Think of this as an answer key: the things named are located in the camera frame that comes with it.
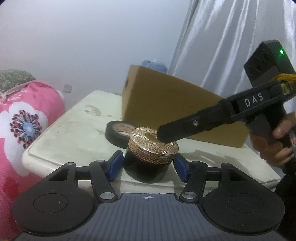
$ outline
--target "gray ribbed surface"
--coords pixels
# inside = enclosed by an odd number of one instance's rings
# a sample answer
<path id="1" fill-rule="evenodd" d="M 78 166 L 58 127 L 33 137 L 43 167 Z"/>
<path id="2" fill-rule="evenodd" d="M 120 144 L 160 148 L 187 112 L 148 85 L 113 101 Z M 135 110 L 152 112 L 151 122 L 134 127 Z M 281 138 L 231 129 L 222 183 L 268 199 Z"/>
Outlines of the gray ribbed surface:
<path id="1" fill-rule="evenodd" d="M 173 194 L 123 194 L 114 203 L 102 204 L 87 224 L 55 237 L 22 233 L 16 241 L 283 241 L 275 232 L 258 236 L 228 234 L 210 224 L 194 204 Z"/>

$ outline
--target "white wall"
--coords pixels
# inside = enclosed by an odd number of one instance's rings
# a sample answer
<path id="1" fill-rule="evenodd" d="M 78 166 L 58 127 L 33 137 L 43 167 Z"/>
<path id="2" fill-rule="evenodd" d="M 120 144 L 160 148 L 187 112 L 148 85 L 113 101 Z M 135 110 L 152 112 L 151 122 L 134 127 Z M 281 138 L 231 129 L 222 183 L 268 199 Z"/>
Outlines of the white wall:
<path id="1" fill-rule="evenodd" d="M 63 90 L 69 108 L 95 89 L 121 93 L 130 64 L 169 67 L 190 0 L 6 0 L 0 69 Z"/>

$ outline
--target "wall socket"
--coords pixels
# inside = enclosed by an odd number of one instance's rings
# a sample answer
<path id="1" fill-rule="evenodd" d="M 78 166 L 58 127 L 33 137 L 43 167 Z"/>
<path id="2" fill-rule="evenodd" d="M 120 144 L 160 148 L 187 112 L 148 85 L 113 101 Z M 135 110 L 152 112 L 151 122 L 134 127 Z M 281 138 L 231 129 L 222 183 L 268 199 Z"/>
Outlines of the wall socket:
<path id="1" fill-rule="evenodd" d="M 65 84 L 63 92 L 71 93 L 72 92 L 72 85 L 71 84 Z"/>

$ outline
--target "gray curtain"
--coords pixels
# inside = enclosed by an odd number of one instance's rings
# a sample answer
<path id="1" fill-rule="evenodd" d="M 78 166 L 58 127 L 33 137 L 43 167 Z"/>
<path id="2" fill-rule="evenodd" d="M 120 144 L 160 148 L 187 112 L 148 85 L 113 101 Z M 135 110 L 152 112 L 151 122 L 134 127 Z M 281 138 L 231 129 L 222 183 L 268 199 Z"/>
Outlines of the gray curtain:
<path id="1" fill-rule="evenodd" d="M 279 40 L 296 67 L 295 19 L 292 0 L 191 0 L 168 73 L 223 97 L 249 89 L 243 65 L 262 41 Z"/>

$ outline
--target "black electrical tape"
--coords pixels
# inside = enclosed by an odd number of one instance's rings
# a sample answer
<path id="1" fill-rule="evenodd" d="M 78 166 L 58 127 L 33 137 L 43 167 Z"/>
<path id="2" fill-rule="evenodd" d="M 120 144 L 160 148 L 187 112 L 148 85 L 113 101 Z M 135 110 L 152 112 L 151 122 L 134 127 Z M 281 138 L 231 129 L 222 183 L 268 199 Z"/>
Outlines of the black electrical tape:
<path id="1" fill-rule="evenodd" d="M 132 123 L 114 120 L 107 124 L 105 137 L 113 145 L 127 149 L 131 131 L 136 128 Z"/>

